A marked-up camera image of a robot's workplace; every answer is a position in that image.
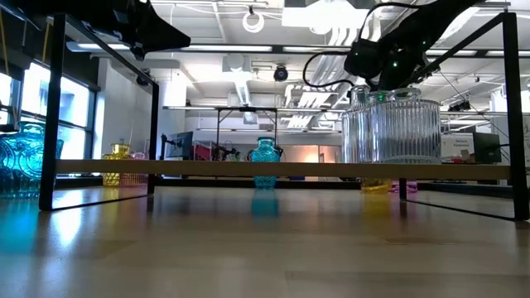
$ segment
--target wooden floor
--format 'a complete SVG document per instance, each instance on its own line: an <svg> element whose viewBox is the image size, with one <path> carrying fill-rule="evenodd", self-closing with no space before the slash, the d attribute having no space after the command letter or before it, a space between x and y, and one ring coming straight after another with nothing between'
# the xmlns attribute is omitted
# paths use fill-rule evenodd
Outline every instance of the wooden floor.
<svg viewBox="0 0 530 298"><path fill-rule="evenodd" d="M444 198L507 208L417 196ZM528 298L529 239L527 223L354 190L157 188L54 213L0 199L0 297Z"/></svg>

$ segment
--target teal glass vase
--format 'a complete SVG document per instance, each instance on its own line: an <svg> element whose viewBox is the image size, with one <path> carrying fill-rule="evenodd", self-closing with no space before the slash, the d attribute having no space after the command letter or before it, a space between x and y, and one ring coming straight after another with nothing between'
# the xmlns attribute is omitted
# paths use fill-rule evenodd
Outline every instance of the teal glass vase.
<svg viewBox="0 0 530 298"><path fill-rule="evenodd" d="M0 196L34 198L41 190L44 123L20 122L20 132L0 135ZM64 142L57 140L60 158Z"/></svg>
<svg viewBox="0 0 530 298"><path fill-rule="evenodd" d="M279 162L280 154L274 149L274 138L258 138L258 148L252 152L252 162ZM254 176L254 184L258 189L272 189L276 184L276 176Z"/></svg>

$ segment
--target black cable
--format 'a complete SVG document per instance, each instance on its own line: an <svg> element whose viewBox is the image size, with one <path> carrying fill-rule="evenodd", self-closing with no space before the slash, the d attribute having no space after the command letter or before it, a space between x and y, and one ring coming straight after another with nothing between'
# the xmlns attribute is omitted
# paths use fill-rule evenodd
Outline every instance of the black cable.
<svg viewBox="0 0 530 298"><path fill-rule="evenodd" d="M357 35L357 39L362 38L361 36L363 35L363 30L364 30L364 26L366 26L366 21L368 20L368 18L372 14L372 12L374 12L378 8L391 6L391 7L404 7L404 8L411 8L411 9L419 9L419 8L422 8L422 7L426 6L426 5L428 5L428 4L425 4L425 5L413 5L413 4L406 4L406 3L400 3L400 2L386 2L386 3L376 4L372 8L370 8L368 13L366 14L366 17L364 18L363 25L361 26L361 29L359 30L359 34Z"/></svg>
<svg viewBox="0 0 530 298"><path fill-rule="evenodd" d="M344 52L344 51L324 51L324 52L321 52L321 53L317 53L317 54L314 54L311 58L309 58L309 60L306 62L306 65L304 66L304 70L302 71L301 75L302 75L302 78L304 79L304 83L306 83L306 85L308 85L309 87L312 87L312 88L324 88L324 87L329 87L329 86L333 86L335 84L341 84L341 83L346 83L346 84L350 84L352 87L355 87L355 84L354 82L350 81L349 79L339 79L339 80L336 80L335 82L331 82L331 83L328 83L328 84L322 84L322 85L316 85L316 84L311 84L309 83L309 81L307 80L306 78L306 72L307 72L307 67L309 66L309 64L318 56L320 55L348 55L348 52Z"/></svg>

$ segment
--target computer monitor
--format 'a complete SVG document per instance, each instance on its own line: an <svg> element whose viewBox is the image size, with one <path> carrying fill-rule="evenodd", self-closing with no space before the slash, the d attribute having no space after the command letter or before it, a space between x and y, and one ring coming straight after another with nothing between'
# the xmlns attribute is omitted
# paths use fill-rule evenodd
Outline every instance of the computer monitor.
<svg viewBox="0 0 530 298"><path fill-rule="evenodd" d="M475 148L475 162L492 164L503 161L500 152L499 135L474 132L473 145Z"/></svg>
<svg viewBox="0 0 530 298"><path fill-rule="evenodd" d="M193 132L181 132L172 134L170 137L175 145L171 145L171 148L167 154L167 157L182 157L184 161L192 160L192 147L193 147Z"/></svg>

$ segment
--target pink object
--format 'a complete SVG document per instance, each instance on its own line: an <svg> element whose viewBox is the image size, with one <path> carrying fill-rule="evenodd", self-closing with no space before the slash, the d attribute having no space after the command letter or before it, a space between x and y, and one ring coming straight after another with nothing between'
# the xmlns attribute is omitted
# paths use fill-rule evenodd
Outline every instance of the pink object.
<svg viewBox="0 0 530 298"><path fill-rule="evenodd" d="M392 180L392 188L390 189L392 193L399 193L399 180ZM407 180L407 193L416 194L417 192L417 182L415 180Z"/></svg>

